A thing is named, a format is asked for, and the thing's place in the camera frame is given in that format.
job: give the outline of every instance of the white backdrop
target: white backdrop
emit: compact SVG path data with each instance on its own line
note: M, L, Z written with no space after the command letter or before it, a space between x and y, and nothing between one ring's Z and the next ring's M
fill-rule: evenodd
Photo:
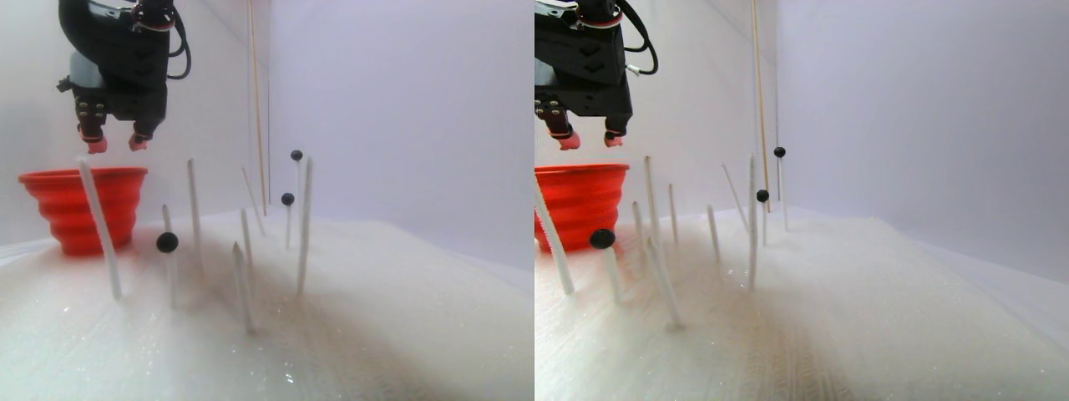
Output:
M266 4L265 0L255 0ZM108 4L126 4L111 1ZM149 169L138 218L160 219L160 205L172 214L188 213L186 159L196 155L201 213L246 205L241 167L249 161L251 135L250 62L247 3L185 1L177 4L186 24L193 66L188 78L170 81L167 120L148 151L126 145L129 122L109 119L109 150L93 156L93 166L141 166ZM0 244L49 236L48 225L17 175L38 170L75 168L86 153L76 130L71 93L56 83L69 73L69 45L58 19L56 1L0 0ZM258 5L261 18L269 7ZM172 33L172 48L177 35ZM172 73L184 58L172 59ZM250 164L255 179L255 165Z
M795 203L1069 282L1069 3L785 0L779 28Z
M529 269L530 57L524 1L277 0L273 197L315 160L312 214L376 219Z
M657 213L667 216L668 183L676 190L679 214L704 213L706 204L734 209L721 163L727 163L740 196L746 188L746 160L759 148L754 89L753 24L749 0L632 0L661 59L652 76L629 75L635 117L624 145L606 149L604 119L571 115L583 139L578 150L561 152L534 118L539 165L631 163L620 202L621 219L631 219L631 202L647 214L642 157L653 160ZM765 138L776 145L776 2L758 2ZM641 37L625 24L625 44ZM628 62L648 68L648 53L628 53ZM758 157L760 171L761 160ZM775 159L769 155L770 185L776 187Z

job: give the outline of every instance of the red bowl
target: red bowl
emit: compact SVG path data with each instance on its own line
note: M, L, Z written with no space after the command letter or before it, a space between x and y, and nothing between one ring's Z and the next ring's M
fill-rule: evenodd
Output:
M590 248L590 234L598 229L616 227L623 179L630 168L625 164L534 168L549 218L560 234L566 252ZM542 251L548 252L549 244L537 215L534 237Z
M91 171L112 244L115 248L129 244L141 184L149 169L113 167ZM41 215L51 226L52 237L60 242L63 253L80 257L104 252L78 170L31 172L19 175L18 182L37 200Z

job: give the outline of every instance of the black ball on stick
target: black ball on stick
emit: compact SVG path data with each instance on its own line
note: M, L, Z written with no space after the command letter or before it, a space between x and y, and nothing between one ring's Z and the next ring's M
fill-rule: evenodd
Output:
M608 249L616 243L616 234L607 229L594 230L593 234L590 234L590 246L594 249Z
M165 232L156 238L156 249L160 252L170 253L179 248L179 236L173 232Z

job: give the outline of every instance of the glittery surface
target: glittery surface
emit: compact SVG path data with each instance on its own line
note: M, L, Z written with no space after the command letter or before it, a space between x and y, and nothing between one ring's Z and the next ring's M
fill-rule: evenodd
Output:
M251 337L231 274L236 219L204 226L203 278L179 232L173 311L159 231L140 230L120 253L118 303L99 259L48 250L0 267L0 399L531 397L530 297L396 228L313 223L299 299L284 226L254 234Z
M625 303L597 253L569 259L564 297L538 262L538 399L1062 399L1064 350L876 219L769 221L757 286L745 288L739 219L681 220L662 235L685 327L671 330L632 229L618 228Z

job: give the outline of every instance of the white stick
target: white stick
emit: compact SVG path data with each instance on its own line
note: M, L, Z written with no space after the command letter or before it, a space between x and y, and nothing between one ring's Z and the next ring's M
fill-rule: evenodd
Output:
M761 246L769 246L769 210L761 203Z
M312 220L312 158L305 164L305 197L300 201L300 263L297 265L297 295L305 293L305 274L308 272L308 241Z
M650 258L650 264L654 266L657 287L661 289L661 295L665 298L665 304L668 304L668 312L671 314L672 324L675 324L677 328L682 327L683 318L679 313L679 302L676 299L676 291L672 290L671 281L668 279L668 273L664 265L664 257L661 255L661 248L653 245L653 238L647 240L646 242L646 255Z
M86 188L89 211L93 214L93 222L96 225L96 234L100 236L100 248L104 248L104 260L108 263L108 275L111 278L111 296L118 300L123 297L122 283L119 281L119 260L115 258L115 247L111 243L111 233L108 231L107 220L104 219L104 207L100 206L100 197L96 194L96 182L93 180L93 171L89 168L89 163L84 158L78 159L78 172L81 174L81 185Z
M620 271L616 263L616 251L613 247L602 250L602 264L608 271L608 278L613 282L613 298L617 305L623 304L623 290L620 289Z
M642 214L638 211L638 202L631 202L631 211L635 214L635 234L638 235L638 266L646 271L646 237L642 236Z
M757 279L757 169L754 155L749 155L749 291Z
M549 209L545 205L545 198L542 198L542 188L538 185L538 178L534 179L534 213L538 214L539 221L542 222L542 231L549 242L549 253L557 264L557 274L560 275L560 284L564 288L564 295L572 295L575 286L572 283L572 275L568 273L568 258L564 255L564 244L560 243L560 234L557 233L557 225L549 218Z
M174 232L171 231L171 211L167 209L166 204L164 205L164 231Z
M244 167L242 167L242 175L245 178L245 189L249 190L249 200L252 201L252 215L257 216L257 226L260 226L260 235L267 236L267 230L264 230L264 220L257 213L260 206L257 205L257 197L252 195L252 185L249 185L249 173L245 171Z
M646 196L650 202L650 236L661 244L661 219L657 217L657 206L653 201L653 168L650 167L650 156L646 156Z
M164 231L171 231L171 211L164 205ZM167 258L167 281L171 287L171 309L177 308L179 306L179 261L174 257L174 252L170 252L165 256Z
M252 313L249 311L249 283L245 279L245 261L242 247L234 243L234 287L237 289L237 302L242 307L242 320L245 322L245 333L252 334Z
M252 210L253 215L258 215L257 210ZM245 213L245 207L242 207L242 234L245 237L245 269L248 272L246 277L248 281L252 278L252 238L249 235L249 218L248 213Z
M742 219L742 228L746 230L746 232L749 232L749 223L746 222L746 215L743 214L742 202L739 201L739 192L735 192L734 184L731 183L731 174L728 173L728 165L722 163L721 167L724 168L724 176L728 179L728 187L731 188L731 196L735 199L735 207L739 209L739 218Z
M716 257L716 264L721 263L721 240L716 234L716 216L713 214L713 205L706 207L709 213L709 232L713 236L713 255Z
M787 231L787 196L784 195L784 158L776 157L779 160L779 176L776 181L779 184L779 203L783 203L779 207L784 210L784 231Z
M165 256L167 258L167 281L171 287L171 309L179 307L179 262L174 258L174 252Z
M204 260L201 258L200 249L200 207L197 205L197 178L193 174L193 158L186 161L186 170L189 173L189 210L193 219L193 260L197 269L204 273Z
M285 206L285 250L290 250L290 225L293 221L293 207L291 206Z
M671 240L676 253L679 253L679 223L676 220L676 195L672 185L668 184L668 209L671 211Z

